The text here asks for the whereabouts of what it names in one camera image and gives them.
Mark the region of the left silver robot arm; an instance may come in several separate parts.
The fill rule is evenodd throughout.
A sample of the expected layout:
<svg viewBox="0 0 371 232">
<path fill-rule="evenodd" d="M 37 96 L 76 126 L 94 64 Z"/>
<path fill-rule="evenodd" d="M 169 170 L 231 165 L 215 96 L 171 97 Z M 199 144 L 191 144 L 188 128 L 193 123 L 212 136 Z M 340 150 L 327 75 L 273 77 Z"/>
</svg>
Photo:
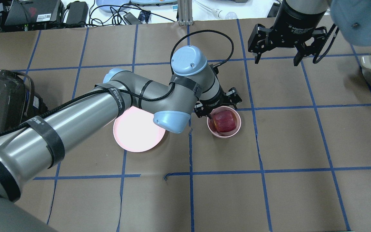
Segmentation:
<svg viewBox="0 0 371 232">
<path fill-rule="evenodd" d="M 183 46 L 171 51 L 168 86 L 115 68 L 87 94 L 0 132 L 0 232 L 53 232 L 15 205 L 23 186 L 130 107 L 152 113 L 153 123 L 172 133 L 184 131 L 192 112 L 210 117 L 218 107 L 236 107 L 237 90 L 224 91 L 217 77 L 225 62 L 209 64 L 199 48 Z"/>
</svg>

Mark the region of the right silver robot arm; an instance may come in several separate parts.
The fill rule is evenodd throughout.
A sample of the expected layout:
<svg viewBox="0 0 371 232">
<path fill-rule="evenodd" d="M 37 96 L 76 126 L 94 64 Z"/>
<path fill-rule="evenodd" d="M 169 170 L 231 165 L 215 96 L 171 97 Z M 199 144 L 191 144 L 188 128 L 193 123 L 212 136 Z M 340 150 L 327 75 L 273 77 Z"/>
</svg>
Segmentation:
<svg viewBox="0 0 371 232">
<path fill-rule="evenodd" d="M 371 46 L 371 0 L 283 0 L 274 24 L 256 24 L 248 39 L 255 63 L 274 48 L 296 48 L 295 66 L 304 57 L 320 62 L 337 34 L 356 46 Z"/>
</svg>

